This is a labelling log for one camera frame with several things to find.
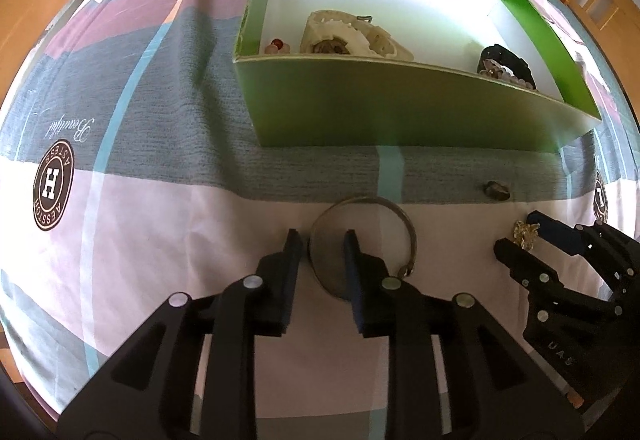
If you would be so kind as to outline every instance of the circular logo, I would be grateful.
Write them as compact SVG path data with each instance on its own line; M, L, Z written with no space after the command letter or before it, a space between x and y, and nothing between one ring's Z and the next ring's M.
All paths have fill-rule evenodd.
M33 217L43 231L53 229L65 212L74 179L74 150L65 139L45 153L33 182Z

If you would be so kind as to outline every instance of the open box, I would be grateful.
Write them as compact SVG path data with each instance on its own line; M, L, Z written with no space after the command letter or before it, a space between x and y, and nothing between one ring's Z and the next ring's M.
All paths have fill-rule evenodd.
M296 54L317 10L372 16L414 62ZM264 54L274 38L293 54ZM537 91L476 74L495 43L527 61ZM578 67L528 0L249 0L234 63L262 146L557 151L600 123Z

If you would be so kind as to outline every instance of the gold brooch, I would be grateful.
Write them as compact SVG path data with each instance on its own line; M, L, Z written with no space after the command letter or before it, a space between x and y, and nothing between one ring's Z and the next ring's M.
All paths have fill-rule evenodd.
M538 237L540 224L527 224L518 220L513 225L513 241L525 251L531 252Z

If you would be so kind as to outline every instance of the printed logo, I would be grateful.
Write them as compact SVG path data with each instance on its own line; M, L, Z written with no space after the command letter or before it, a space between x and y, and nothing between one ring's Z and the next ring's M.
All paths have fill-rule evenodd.
M596 192L593 198L593 213L598 220L607 223L609 218L609 201L607 192L604 190L604 180L599 171L596 171Z
M73 140L76 143L84 143L91 133L91 125L95 123L95 119L65 119L62 114L59 121L51 123L49 130L44 134L45 139L53 139L57 137L62 130L72 130L74 133Z
M74 179L74 150L64 139L45 153L33 182L33 217L43 231L53 229L65 212Z

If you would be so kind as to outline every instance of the striped fabric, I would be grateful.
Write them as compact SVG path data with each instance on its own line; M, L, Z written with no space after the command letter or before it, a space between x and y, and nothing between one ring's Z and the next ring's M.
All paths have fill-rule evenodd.
M232 65L246 0L86 0L52 40L0 128L0 319L20 372L60 412L172 292L202 297L252 273L353 194L397 201L413 221L411 282L450 299L471 292L522 339L526 292L492 244L531 210L593 222L596 172L609 223L636 236L640 135L620 88L557 0L531 0L576 59L603 124L557 154L428 147L258 146ZM67 139L76 170L59 225L31 211L38 163ZM482 185L510 186L505 204ZM403 229L356 208L363 250L393 269ZM596 295L583 261L541 248L565 285ZM300 266L287 334L256 343L261 440L382 439L385 341L357 335L345 303Z

